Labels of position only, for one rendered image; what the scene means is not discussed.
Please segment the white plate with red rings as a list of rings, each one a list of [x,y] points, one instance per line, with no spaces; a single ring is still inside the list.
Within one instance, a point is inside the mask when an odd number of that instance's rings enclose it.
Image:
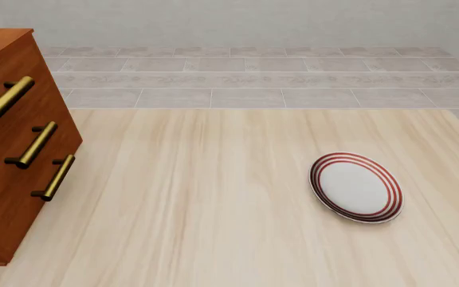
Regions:
[[[310,167],[308,180],[323,205],[353,222],[389,222],[401,214],[406,202],[390,171],[352,152],[322,155]]]

